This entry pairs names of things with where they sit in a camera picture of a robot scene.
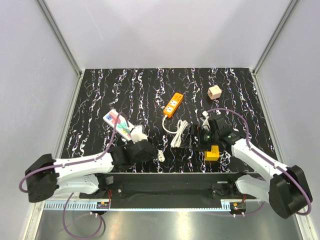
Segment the white multicolour power strip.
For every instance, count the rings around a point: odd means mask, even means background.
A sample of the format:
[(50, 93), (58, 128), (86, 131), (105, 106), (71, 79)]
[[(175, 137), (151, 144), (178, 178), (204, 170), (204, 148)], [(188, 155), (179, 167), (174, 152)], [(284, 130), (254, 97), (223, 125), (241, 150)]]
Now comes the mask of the white multicolour power strip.
[[(108, 124), (110, 125), (112, 128), (114, 128), (115, 126), (115, 123), (112, 124), (110, 121), (107, 120), (107, 115), (103, 116), (103, 120)], [(118, 120), (116, 120), (117, 124), (116, 124), (116, 127), (115, 127), (115, 130), (118, 134), (120, 134), (126, 141), (130, 141), (131, 140), (131, 135), (130, 135), (130, 132), (131, 130), (133, 129), (134, 125), (130, 122), (126, 122), (125, 118), (123, 116), (119, 116)]]

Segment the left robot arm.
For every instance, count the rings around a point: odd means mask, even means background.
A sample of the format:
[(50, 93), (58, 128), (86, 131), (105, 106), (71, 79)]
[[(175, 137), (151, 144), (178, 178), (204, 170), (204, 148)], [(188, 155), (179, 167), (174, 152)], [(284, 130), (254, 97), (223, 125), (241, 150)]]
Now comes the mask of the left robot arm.
[(148, 138), (77, 158), (53, 158), (48, 153), (25, 171), (19, 189), (27, 193), (30, 203), (46, 201), (60, 193), (93, 194), (103, 198), (108, 186), (98, 179), (98, 174), (124, 171), (137, 163), (153, 161), (157, 156), (158, 150)]

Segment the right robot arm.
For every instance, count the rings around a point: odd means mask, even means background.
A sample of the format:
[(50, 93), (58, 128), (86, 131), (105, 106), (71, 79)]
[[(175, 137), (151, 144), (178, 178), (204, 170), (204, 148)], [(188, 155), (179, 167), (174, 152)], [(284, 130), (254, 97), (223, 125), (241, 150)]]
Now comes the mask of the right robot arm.
[(297, 165), (289, 167), (258, 149), (246, 136), (230, 128), (223, 116), (207, 117), (201, 126), (192, 124), (186, 142), (194, 151), (208, 152), (212, 146), (218, 146), (260, 175), (258, 179), (242, 173), (227, 185), (230, 197), (236, 199), (246, 194), (258, 198), (283, 219), (310, 213), (313, 197), (304, 171)]

